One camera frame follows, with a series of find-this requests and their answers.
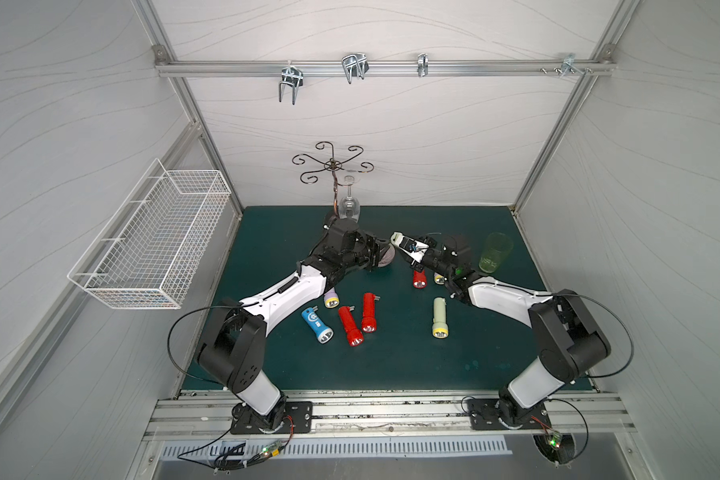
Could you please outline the pale green flashlight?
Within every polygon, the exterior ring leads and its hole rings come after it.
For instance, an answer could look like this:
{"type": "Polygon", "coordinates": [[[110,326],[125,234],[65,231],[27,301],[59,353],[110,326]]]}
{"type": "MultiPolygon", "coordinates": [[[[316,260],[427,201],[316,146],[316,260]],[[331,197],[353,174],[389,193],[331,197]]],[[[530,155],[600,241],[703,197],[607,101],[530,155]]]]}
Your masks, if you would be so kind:
{"type": "Polygon", "coordinates": [[[437,297],[433,301],[432,335],[437,339],[445,339],[449,335],[446,300],[443,297],[437,297]]]}
{"type": "Polygon", "coordinates": [[[391,236],[391,243],[395,246],[400,246],[405,236],[401,232],[394,232],[391,236]]]}

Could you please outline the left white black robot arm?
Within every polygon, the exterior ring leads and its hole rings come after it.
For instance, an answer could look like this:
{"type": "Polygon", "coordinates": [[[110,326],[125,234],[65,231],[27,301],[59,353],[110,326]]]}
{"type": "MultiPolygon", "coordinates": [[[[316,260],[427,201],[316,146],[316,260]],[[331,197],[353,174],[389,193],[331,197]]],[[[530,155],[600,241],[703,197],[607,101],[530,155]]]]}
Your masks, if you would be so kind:
{"type": "Polygon", "coordinates": [[[332,217],[292,274],[256,295],[224,300],[211,310],[196,363],[245,404],[257,428],[277,431],[286,416],[287,397],[263,372],[268,335],[347,274],[380,267],[391,250],[389,240],[362,230],[357,221],[332,217]]]}

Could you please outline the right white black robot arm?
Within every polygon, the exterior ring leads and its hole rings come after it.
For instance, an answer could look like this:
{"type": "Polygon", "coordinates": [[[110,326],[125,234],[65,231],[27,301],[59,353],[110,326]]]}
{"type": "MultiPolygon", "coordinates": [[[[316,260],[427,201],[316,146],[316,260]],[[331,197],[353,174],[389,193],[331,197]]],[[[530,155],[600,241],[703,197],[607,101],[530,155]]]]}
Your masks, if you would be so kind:
{"type": "Polygon", "coordinates": [[[605,333],[576,292],[543,292],[497,280],[474,269],[470,250],[459,250],[455,240],[395,232],[391,243],[415,270],[430,269],[444,277],[453,299],[497,312],[532,331],[536,359],[499,391],[494,406],[504,427],[521,428],[549,395],[610,356],[605,333]]]}

